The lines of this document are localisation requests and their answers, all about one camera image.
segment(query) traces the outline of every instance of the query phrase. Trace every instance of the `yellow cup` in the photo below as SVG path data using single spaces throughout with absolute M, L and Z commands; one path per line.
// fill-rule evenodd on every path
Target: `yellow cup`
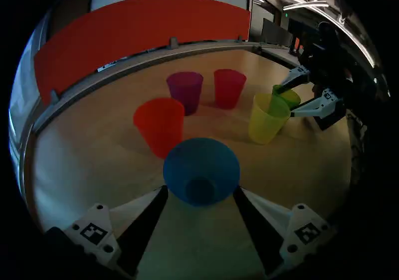
M 249 137 L 255 143 L 269 143 L 290 115 L 291 111 L 283 99 L 268 93 L 256 94 L 248 126 Z
M 281 94 L 275 93 L 275 91 L 278 88 L 280 88 L 280 87 L 281 87 L 281 85 L 274 85 L 273 86 L 273 94 L 281 97 L 286 102 L 286 104 L 288 105 L 288 107 L 290 109 L 292 109 L 293 107 L 298 106 L 301 103 L 301 98 L 299 97 L 299 95 L 296 94 L 291 89 L 287 90 L 287 91 L 285 91 L 285 92 L 283 92 Z

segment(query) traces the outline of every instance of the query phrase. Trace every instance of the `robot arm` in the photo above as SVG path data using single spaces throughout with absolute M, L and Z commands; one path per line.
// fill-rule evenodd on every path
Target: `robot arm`
M 310 74 L 310 70 L 303 65 L 291 69 L 276 93 L 283 93 L 301 84 L 309 83 Z M 320 97 L 315 97 L 291 109 L 291 117 L 313 116 L 320 129 L 325 130 L 345 115 L 342 109 L 342 98 L 337 97 L 330 88 L 326 88 Z

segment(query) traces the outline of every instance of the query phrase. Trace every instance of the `orange cup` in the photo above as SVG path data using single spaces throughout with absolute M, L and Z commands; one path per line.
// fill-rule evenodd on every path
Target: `orange cup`
M 151 151 L 166 158 L 182 141 L 184 106 L 172 98 L 156 98 L 145 102 L 133 115 L 133 124 Z

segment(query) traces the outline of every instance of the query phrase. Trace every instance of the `green cup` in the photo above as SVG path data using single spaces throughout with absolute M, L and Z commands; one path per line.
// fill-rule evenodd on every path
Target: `green cup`
M 276 91 L 279 88 L 281 88 L 281 85 L 274 85 L 273 86 L 273 95 L 282 98 L 290 109 L 292 109 L 293 107 L 296 107 L 296 106 L 301 104 L 301 98 L 294 91 L 292 91 L 290 89 L 290 90 L 287 90 L 287 91 L 285 91 L 285 92 L 283 92 L 281 94 L 278 94 L 278 93 L 276 93 Z

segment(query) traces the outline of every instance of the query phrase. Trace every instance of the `blue cup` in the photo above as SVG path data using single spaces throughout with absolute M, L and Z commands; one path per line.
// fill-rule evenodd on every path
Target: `blue cup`
M 227 198 L 237 188 L 240 166 L 223 143 L 195 138 L 173 148 L 164 163 L 169 190 L 193 206 L 207 206 Z

